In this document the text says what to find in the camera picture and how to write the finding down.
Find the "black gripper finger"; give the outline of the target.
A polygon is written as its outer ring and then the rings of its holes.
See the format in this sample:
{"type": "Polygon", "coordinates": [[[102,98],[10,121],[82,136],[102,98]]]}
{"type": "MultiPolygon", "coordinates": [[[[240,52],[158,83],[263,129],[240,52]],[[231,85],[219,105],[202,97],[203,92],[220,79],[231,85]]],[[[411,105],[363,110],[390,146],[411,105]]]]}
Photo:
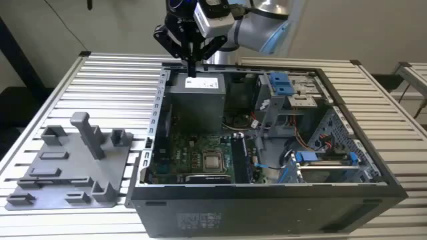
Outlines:
{"type": "Polygon", "coordinates": [[[192,42],[192,51],[191,51],[191,77],[196,77],[196,63],[202,60],[207,60],[214,53],[222,48],[227,42],[227,36],[220,35],[212,38],[207,45],[202,47],[204,38],[195,40],[192,42]]]}
{"type": "Polygon", "coordinates": [[[170,30],[167,25],[158,25],[152,34],[155,40],[167,50],[174,58],[180,58],[186,62],[187,75],[194,77],[194,59],[191,54],[190,39],[186,28],[182,24],[175,25],[170,30]]]}

